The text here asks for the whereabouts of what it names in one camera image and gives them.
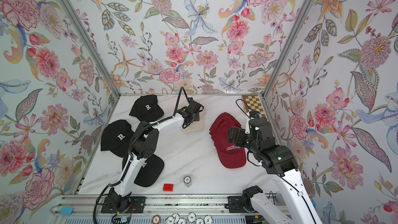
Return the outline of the cream cap front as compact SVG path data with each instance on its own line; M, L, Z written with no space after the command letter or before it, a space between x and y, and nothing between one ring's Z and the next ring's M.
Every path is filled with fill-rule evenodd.
M185 129L181 127L183 132L201 131L205 127L205 111L202 111L194 116L193 122Z

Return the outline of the red cap back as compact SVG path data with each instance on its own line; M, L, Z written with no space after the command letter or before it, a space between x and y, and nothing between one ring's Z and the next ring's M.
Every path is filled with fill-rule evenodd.
M245 149L232 143L215 144L221 164L227 169L238 169L246 164Z

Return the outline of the black cap back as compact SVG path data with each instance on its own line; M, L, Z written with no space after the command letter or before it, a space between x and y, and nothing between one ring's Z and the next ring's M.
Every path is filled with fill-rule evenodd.
M129 113L139 121L154 122L164 115L163 109L158 105L157 96L154 94L138 98Z

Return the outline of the black cap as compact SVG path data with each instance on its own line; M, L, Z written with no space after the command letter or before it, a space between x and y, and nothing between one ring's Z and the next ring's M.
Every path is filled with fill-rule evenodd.
M122 163L124 178L121 186L126 189L132 187L133 184L145 188L152 186L164 169L164 161L156 155L139 160L134 157L131 162L130 159L129 155L125 155Z
M101 136L101 151L110 151L115 156L124 158L130 146L134 132L132 126L123 119L110 123Z
M138 98L129 113L139 121L154 122L164 115L163 109L158 105L157 96L154 94Z

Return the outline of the black cap front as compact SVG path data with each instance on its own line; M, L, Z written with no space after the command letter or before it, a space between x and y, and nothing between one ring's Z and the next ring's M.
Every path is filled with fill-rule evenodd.
M130 159L129 155L125 155L122 163L124 178L121 186L126 189L132 187L133 184L145 188L152 186L164 169L164 161L156 155L139 160L134 157L131 162Z

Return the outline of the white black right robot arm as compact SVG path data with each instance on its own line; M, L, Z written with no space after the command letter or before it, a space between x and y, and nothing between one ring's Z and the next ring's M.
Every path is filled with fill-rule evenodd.
M282 194L289 213L284 214L259 186L243 190L244 210L260 214L269 224L321 223L292 151L276 143L272 126L266 118L249 119L245 129L229 128L228 142L247 149L257 165L266 170Z

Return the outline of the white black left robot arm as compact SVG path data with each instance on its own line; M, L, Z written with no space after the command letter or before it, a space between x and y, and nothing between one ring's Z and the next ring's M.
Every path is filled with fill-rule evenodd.
M106 199L113 204L114 208L121 211L130 204L134 181L146 160L154 154L160 131L170 127L185 129L194 121L199 120L200 112L203 110L202 104L189 98L188 106L175 110L172 116L149 123L142 121L138 125L127 150L128 158L121 177L117 182L108 184L106 187L109 189Z

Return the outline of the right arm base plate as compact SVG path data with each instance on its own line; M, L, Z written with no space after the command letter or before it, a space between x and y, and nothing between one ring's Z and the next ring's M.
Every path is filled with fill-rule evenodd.
M269 211L267 206L264 206L264 203L259 201L260 198L256 198L255 195L247 196L229 196L227 197L228 203L226 204L226 208L229 210L229 213L242 213L242 214L266 214Z

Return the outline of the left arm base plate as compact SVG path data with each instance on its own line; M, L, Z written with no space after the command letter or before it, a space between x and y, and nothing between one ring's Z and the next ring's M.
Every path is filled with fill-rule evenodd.
M133 213L142 214L144 212L146 197L130 197L122 199L119 202L113 201L110 197L106 197L101 208L102 214Z

